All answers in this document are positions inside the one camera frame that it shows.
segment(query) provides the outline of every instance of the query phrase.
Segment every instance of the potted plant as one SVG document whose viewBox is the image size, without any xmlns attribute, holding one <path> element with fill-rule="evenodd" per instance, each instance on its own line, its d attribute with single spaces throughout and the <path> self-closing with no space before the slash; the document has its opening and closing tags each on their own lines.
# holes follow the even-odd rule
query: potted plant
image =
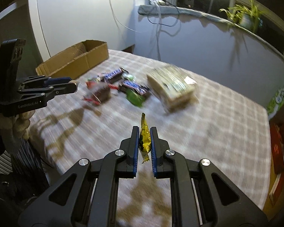
<svg viewBox="0 0 284 227">
<path fill-rule="evenodd" d="M 264 13 L 260 11 L 254 0 L 249 0 L 250 8 L 244 5 L 236 4 L 234 7 L 229 7 L 228 10 L 221 8 L 219 12 L 224 11 L 229 20 L 235 24 L 239 24 L 245 29 L 257 32 L 260 16 Z"/>
</svg>

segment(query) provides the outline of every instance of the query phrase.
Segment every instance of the green leaves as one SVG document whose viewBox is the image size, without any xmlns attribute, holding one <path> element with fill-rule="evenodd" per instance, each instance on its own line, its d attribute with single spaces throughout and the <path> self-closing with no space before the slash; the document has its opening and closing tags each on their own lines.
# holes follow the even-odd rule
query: green leaves
<svg viewBox="0 0 284 227">
<path fill-rule="evenodd" d="M 264 12 L 258 9 L 254 0 L 248 0 L 248 1 L 250 3 L 250 8 L 248 8 L 245 5 L 236 4 L 234 7 L 229 7 L 228 10 L 222 8 L 219 10 L 219 12 L 224 11 L 227 17 L 229 18 L 229 20 L 232 21 L 233 23 L 238 23 L 242 19 L 244 14 L 249 15 L 254 21 L 254 25 L 255 25 L 254 31 L 255 31 L 256 25 L 258 25 L 257 23 L 260 19 L 260 16 L 264 14 Z"/>
</svg>

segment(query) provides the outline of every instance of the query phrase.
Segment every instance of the chocolate bar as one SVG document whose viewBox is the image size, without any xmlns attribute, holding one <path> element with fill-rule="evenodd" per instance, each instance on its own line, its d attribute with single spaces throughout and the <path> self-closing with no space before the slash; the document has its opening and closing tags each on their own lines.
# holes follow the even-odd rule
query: chocolate bar
<svg viewBox="0 0 284 227">
<path fill-rule="evenodd" d="M 147 97 L 149 95 L 149 88 L 140 84 L 137 84 L 133 81 L 125 80 L 120 83 L 119 91 L 126 92 L 127 89 L 131 89 L 136 92 L 138 95 Z"/>
<path fill-rule="evenodd" d="M 106 83 L 114 83 L 122 79 L 123 73 L 128 73 L 128 71 L 124 70 L 123 68 L 118 68 L 112 72 L 104 74 L 102 81 Z"/>
</svg>

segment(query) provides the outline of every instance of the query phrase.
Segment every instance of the plaid tablecloth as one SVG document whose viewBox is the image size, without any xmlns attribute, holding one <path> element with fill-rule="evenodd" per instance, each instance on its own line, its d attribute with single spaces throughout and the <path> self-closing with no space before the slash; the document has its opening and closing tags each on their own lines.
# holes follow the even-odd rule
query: plaid tablecloth
<svg viewBox="0 0 284 227">
<path fill-rule="evenodd" d="M 99 72 L 123 67 L 146 83 L 146 72 L 165 63 L 109 50 L 110 58 L 79 78 L 78 91 L 57 96 L 31 119 L 30 137 L 39 152 L 67 171 L 81 158 L 96 160 L 119 148 L 140 126 L 146 114 L 149 127 L 186 158 L 210 159 L 260 209 L 267 197 L 270 176 L 270 133 L 263 107 L 213 82 L 187 71 L 198 83 L 198 103 L 176 113 L 165 113 L 151 96 L 143 108 L 133 106 L 125 94 L 112 94 L 100 108 L 82 100 L 85 81 Z M 141 164 L 133 180 L 121 179 L 117 219 L 130 226 L 171 226 L 169 180 L 153 177 L 151 162 Z"/>
</svg>

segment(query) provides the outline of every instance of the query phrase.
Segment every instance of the glove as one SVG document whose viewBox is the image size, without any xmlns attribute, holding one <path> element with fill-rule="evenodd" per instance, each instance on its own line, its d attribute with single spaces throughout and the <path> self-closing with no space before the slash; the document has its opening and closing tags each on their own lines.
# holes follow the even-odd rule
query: glove
<svg viewBox="0 0 284 227">
<path fill-rule="evenodd" d="M 22 144 L 21 139 L 28 140 L 28 127 L 30 118 L 35 110 L 13 117 L 5 117 L 0 113 L 0 135 L 2 136 L 5 150 L 9 154 L 16 154 Z"/>
</svg>

